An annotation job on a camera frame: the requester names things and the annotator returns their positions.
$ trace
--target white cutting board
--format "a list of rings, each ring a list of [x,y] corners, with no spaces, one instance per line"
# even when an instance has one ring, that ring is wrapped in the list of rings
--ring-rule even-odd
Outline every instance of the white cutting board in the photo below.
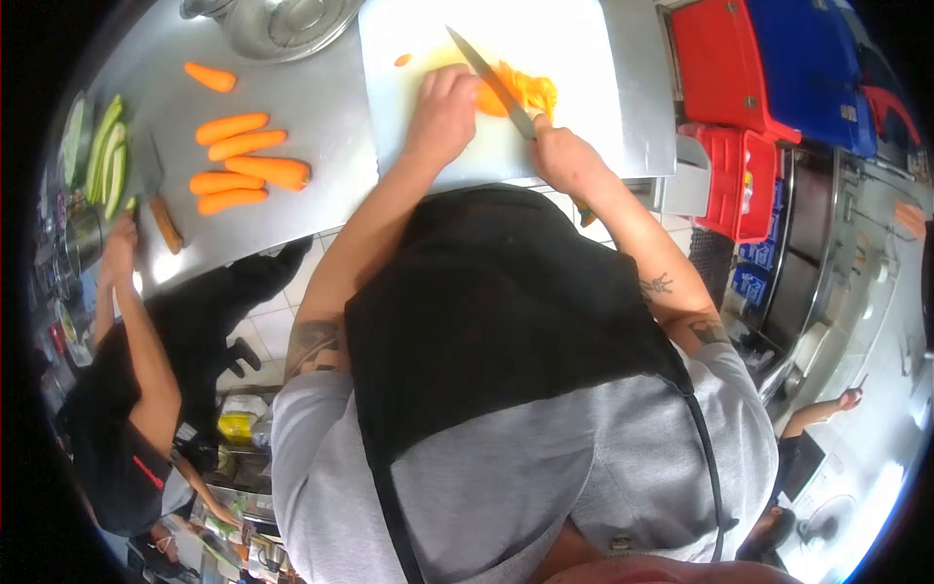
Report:
[[[360,11],[360,34],[380,176],[399,157],[425,73],[466,63],[445,24],[488,63],[503,59],[551,78],[558,88],[555,125],[590,142],[620,174],[616,72],[598,0],[369,0]],[[412,61],[395,66],[406,53]],[[534,176],[528,147],[509,119],[477,112],[476,138],[432,192]]]

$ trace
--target red crate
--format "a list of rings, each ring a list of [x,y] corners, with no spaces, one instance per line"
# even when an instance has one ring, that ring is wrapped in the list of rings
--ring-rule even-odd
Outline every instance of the red crate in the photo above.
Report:
[[[743,0],[701,0],[672,13],[685,114],[798,144],[801,132],[769,113],[758,43]]]
[[[737,243],[763,241],[769,235],[775,196],[775,143],[752,130],[697,123],[685,124],[678,132],[696,138],[710,156],[710,201],[707,216],[697,223]],[[746,170],[753,176],[753,195],[744,215]]]

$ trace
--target kitchen counter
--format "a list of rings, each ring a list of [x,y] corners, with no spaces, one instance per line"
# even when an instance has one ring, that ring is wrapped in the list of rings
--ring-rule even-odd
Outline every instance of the kitchen counter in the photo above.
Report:
[[[651,2],[602,3],[622,108],[623,178],[674,174],[674,116],[668,67]],[[149,131],[162,161],[161,194],[185,247],[173,256],[147,209],[141,213],[139,259],[144,294],[192,278],[263,249],[344,224],[378,181],[363,76],[360,31],[354,23],[324,50],[287,64],[257,64],[229,49],[210,19],[183,21],[177,0],[157,0],[109,50],[89,87],[98,117],[115,93],[123,96],[131,139]],[[100,60],[101,54],[89,55]],[[215,93],[183,72],[187,61],[234,71],[237,85]],[[70,96],[64,101],[70,103]],[[269,129],[289,132],[262,155],[304,160],[312,178],[302,192],[269,189],[261,205],[203,217],[188,188],[194,174],[222,169],[194,141],[201,124],[254,111]],[[142,194],[133,168],[124,197]]]

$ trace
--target tattoo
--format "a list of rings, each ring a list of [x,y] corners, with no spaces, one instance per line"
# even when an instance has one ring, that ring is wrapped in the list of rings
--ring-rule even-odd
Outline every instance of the tattoo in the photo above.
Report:
[[[337,366],[337,323],[330,320],[296,322],[289,337],[283,383],[307,371],[331,371]]]
[[[661,294],[663,292],[666,294],[672,293],[672,289],[669,288],[669,286],[672,283],[674,283],[674,280],[673,279],[666,280],[665,277],[667,276],[668,276],[668,272],[665,272],[658,278],[655,278],[654,280],[652,280],[651,282],[645,281],[643,279],[639,280],[639,286],[640,288],[642,288],[642,296],[646,304],[650,302],[649,293],[655,293],[655,294]]]
[[[687,328],[694,333],[694,336],[698,338],[702,345],[710,345],[711,343],[729,344],[727,329],[723,328],[723,323],[719,320],[698,320],[697,322],[691,322]]]

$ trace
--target hand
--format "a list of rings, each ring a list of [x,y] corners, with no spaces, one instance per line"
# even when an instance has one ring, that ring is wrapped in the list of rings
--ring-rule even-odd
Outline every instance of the hand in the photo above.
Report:
[[[437,172],[460,156],[476,134],[474,95],[480,83],[465,64],[429,71],[418,90],[403,156]]]
[[[556,191],[591,203],[607,180],[618,180],[600,154],[567,128],[554,128],[545,114],[535,116],[537,139],[529,143],[538,176]]]
[[[858,387],[850,388],[837,398],[837,407],[841,412],[845,412],[859,406],[861,401],[863,401],[863,391]]]
[[[114,221],[113,230],[104,245],[98,285],[112,286],[117,281],[133,281],[133,251],[136,249],[136,241],[133,212],[125,211]]]
[[[216,506],[211,507],[211,513],[218,516],[218,519],[224,523],[233,525],[237,529],[243,529],[243,521],[234,517],[234,513],[226,506],[218,503]]]

